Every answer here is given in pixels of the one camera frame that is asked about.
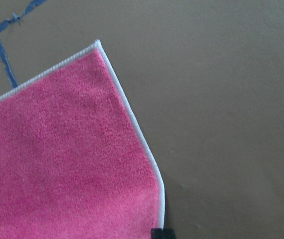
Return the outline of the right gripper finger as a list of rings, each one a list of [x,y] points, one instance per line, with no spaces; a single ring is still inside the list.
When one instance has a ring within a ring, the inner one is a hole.
[[[173,229],[155,228],[150,230],[151,239],[176,239]]]

